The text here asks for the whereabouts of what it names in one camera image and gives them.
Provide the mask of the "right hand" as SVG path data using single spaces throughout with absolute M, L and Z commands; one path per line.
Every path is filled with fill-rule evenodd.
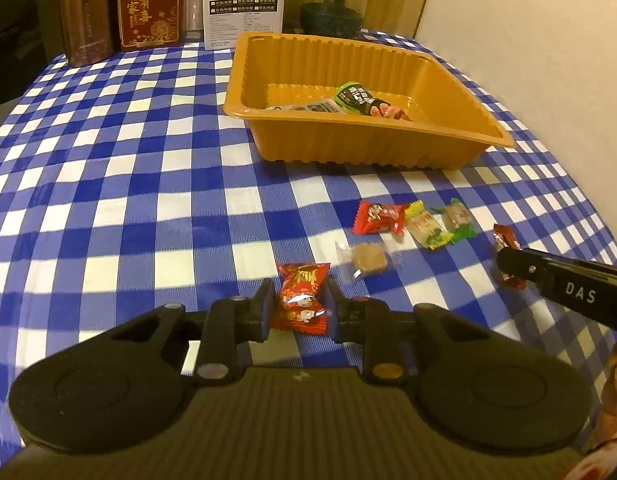
M 586 451 L 597 450 L 613 440 L 617 440 L 617 343 L 609 358 L 609 375 L 601 393 L 601 409 Z

